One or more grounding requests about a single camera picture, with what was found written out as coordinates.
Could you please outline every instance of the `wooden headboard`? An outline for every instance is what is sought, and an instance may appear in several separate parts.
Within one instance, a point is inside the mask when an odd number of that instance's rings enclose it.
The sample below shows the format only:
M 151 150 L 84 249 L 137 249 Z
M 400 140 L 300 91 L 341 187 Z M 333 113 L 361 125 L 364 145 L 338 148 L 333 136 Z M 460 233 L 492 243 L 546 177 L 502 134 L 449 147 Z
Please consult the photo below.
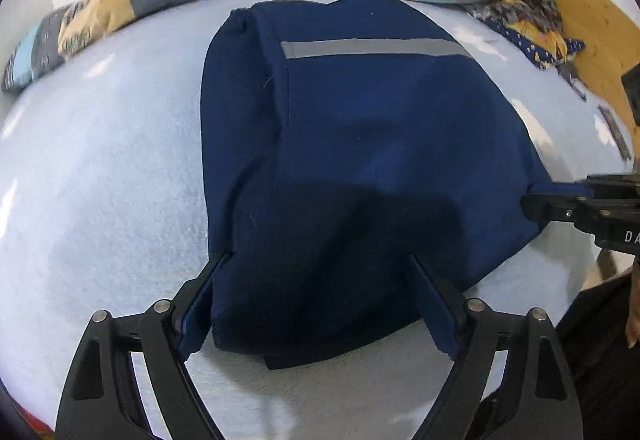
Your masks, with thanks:
M 620 77 L 640 62 L 640 29 L 611 0 L 556 0 L 564 33 L 582 39 L 587 48 L 575 65 L 589 89 L 605 99 L 622 118 L 640 157 L 640 131 Z

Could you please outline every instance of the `metal screw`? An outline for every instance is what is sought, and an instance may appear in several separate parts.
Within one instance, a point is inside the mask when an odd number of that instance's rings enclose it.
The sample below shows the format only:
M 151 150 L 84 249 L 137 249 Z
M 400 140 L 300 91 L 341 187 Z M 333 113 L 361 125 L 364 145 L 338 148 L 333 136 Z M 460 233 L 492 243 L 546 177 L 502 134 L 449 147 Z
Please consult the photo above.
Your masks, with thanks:
M 168 299 L 161 299 L 160 301 L 156 301 L 156 304 L 154 305 L 154 310 L 159 314 L 163 314 L 169 308 L 171 308 L 171 301 L 169 301 Z
M 546 319 L 546 312 L 542 308 L 534 308 L 531 310 L 531 315 L 538 321 L 544 321 Z
M 97 312 L 94 312 L 94 315 L 91 316 L 91 321 L 93 321 L 94 323 L 101 323 L 106 318 L 107 318 L 106 310 L 98 310 Z
M 482 301 L 481 299 L 476 299 L 476 298 L 473 298 L 473 299 L 470 299 L 469 301 L 467 301 L 466 302 L 466 306 L 472 312 L 482 312 L 486 308 L 486 305 L 484 304 L 484 301 Z

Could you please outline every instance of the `gray reflective strip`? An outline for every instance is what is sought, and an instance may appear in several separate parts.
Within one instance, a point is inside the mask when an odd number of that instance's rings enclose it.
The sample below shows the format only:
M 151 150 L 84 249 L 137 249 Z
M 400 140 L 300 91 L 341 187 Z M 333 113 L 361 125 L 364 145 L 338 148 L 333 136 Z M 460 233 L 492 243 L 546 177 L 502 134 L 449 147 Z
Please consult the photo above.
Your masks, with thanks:
M 423 54 L 471 57 L 454 41 L 444 39 L 334 39 L 331 41 L 283 41 L 287 59 L 348 54 Z

